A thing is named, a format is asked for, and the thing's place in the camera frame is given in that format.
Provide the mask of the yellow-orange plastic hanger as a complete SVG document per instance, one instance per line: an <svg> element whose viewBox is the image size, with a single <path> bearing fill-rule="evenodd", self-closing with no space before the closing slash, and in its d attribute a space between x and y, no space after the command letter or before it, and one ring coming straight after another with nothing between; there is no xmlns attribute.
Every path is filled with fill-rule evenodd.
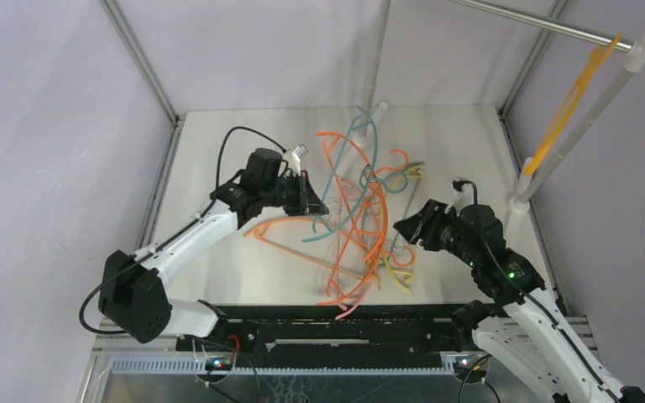
<svg viewBox="0 0 645 403"><path fill-rule="evenodd" d="M587 87L593 80L596 72L606 63L623 39L622 31L618 32L608 45L596 47L590 54L583 70L577 76L569 93L563 100L560 108L549 124L543 140L537 147L529 165L522 169L526 176L533 176L541 164L548 157L555 143L558 141L560 134L564 131L569 120L573 117L576 108L585 95Z"/></svg>

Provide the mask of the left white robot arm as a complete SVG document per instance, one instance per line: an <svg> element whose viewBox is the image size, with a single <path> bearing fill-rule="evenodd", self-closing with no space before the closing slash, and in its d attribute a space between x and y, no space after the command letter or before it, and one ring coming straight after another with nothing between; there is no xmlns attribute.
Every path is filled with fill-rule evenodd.
<svg viewBox="0 0 645 403"><path fill-rule="evenodd" d="M181 301L167 290L184 269L218 241L237 232L267 207L289 217L320 216L328 208L301 168L304 145L280 154L258 148L244 169L211 193L208 206L163 241L106 260L99 311L139 343L162 335L191 335L210 350L222 348L229 329L223 313L205 301Z"/></svg>

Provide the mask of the orange plastic hanger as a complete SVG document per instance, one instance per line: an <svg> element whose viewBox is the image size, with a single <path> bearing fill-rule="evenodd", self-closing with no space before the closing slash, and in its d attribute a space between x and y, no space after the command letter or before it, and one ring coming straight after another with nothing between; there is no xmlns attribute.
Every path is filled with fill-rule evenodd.
<svg viewBox="0 0 645 403"><path fill-rule="evenodd" d="M338 240L342 243L339 246L338 257L334 264L335 269L328 279L326 288L327 295L334 291L337 298L321 303L323 306L338 306L342 310L338 315L338 318L341 319L357 309L373 285L381 287L380 269L384 267L379 263L379 257L384 239L388 238L389 224L391 223L387 201L383 201L383 196L389 192L388 187L391 186L391 181L386 184L383 178L391 172L404 168L409 163L409 158L406 151L393 149L390 153L401 155L404 158L404 164L398 167L381 166L378 168L375 165L375 158L370 159L358 145L342 134L318 132L317 136L323 138L322 148L333 169L332 180L337 183L340 201L347 210L347 215L340 219L338 225L334 228L328 227L328 232L321 236L326 238L337 234ZM351 148L365 162L357 185L342 179L337 173L342 161L332 160L332 151L336 146L340 147L339 156L342 156L347 148ZM381 228L377 224L379 213L383 217ZM363 250L364 272L359 283L352 290L345 291L341 287L339 276L343 273L341 263L350 244Z"/></svg>

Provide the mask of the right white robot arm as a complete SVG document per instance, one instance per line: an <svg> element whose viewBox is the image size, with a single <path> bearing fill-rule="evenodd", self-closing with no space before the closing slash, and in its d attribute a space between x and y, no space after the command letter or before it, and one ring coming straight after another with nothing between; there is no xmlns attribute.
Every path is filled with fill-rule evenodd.
<svg viewBox="0 0 645 403"><path fill-rule="evenodd" d="M428 200L394 225L410 244L443 251L469 266L491 305L474 300L453 315L458 348L475 347L506 366L546 402L645 402L583 343L532 264L506 246L501 221L486 205L459 210Z"/></svg>

